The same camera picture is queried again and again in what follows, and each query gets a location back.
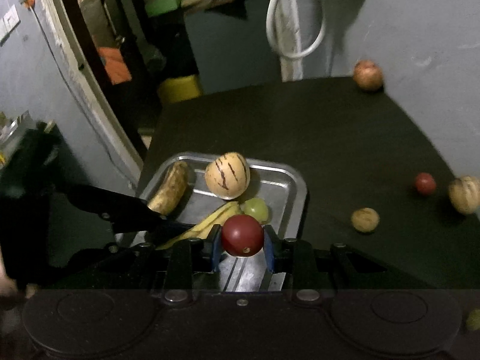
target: yellow container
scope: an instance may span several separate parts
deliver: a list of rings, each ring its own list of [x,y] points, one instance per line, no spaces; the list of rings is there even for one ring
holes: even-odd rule
[[[183,100],[193,99],[201,96],[202,88],[198,76],[179,77],[177,79],[166,79],[157,90],[160,101],[164,104],[178,103]]]

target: stainless steel tray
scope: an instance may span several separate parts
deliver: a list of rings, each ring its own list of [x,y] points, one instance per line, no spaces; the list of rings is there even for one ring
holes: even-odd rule
[[[176,220],[183,223],[198,223],[222,204],[224,200],[211,193],[205,183],[205,168],[218,156],[193,152],[179,153],[166,160],[152,177],[141,199],[149,200],[157,191],[168,167],[175,161],[186,161],[190,166],[189,184],[192,193],[176,212]],[[292,167],[281,163],[272,163],[247,158],[251,178],[248,189],[237,200],[252,197],[265,200],[270,210],[270,222],[278,236],[295,238],[297,236],[303,207],[307,196],[307,186],[302,176]],[[142,241],[142,235],[134,243]],[[220,262],[219,289],[225,291],[276,291],[282,288],[285,274],[270,274],[266,270],[263,250],[248,258],[228,256]]]

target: dark tabletop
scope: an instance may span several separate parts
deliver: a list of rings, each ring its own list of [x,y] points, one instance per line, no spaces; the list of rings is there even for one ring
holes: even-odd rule
[[[344,242],[440,287],[480,288],[480,222],[448,201],[452,172],[385,93],[351,78],[242,88],[165,107],[143,167],[141,191],[165,159],[184,152],[288,164],[309,190],[301,237],[315,248]],[[412,190],[419,172],[437,192]],[[373,234],[350,225],[356,209],[380,215]]]

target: red ball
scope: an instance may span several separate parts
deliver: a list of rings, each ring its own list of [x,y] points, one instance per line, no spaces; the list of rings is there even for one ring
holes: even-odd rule
[[[250,215],[234,215],[222,227],[223,249],[234,257],[250,257],[263,247],[263,229]]]
[[[415,178],[415,188],[420,195],[429,196],[435,192],[437,183],[430,173],[419,173]]]

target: white hose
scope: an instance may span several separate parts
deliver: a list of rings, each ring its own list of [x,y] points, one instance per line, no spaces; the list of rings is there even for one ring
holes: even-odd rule
[[[270,47],[272,47],[272,49],[277,54],[287,59],[301,59],[303,57],[310,55],[312,52],[315,51],[315,49],[320,45],[323,38],[325,37],[325,12],[323,10],[322,0],[320,0],[320,8],[322,10],[322,25],[320,27],[320,31],[318,33],[317,39],[315,39],[315,42],[313,42],[310,47],[307,47],[305,50],[297,54],[294,52],[284,52],[280,48],[275,38],[275,29],[274,29],[275,10],[277,10],[278,1],[279,0],[270,0],[270,4],[268,5],[268,10],[267,10],[266,32],[267,32],[267,39],[268,39],[268,43],[270,44]]]

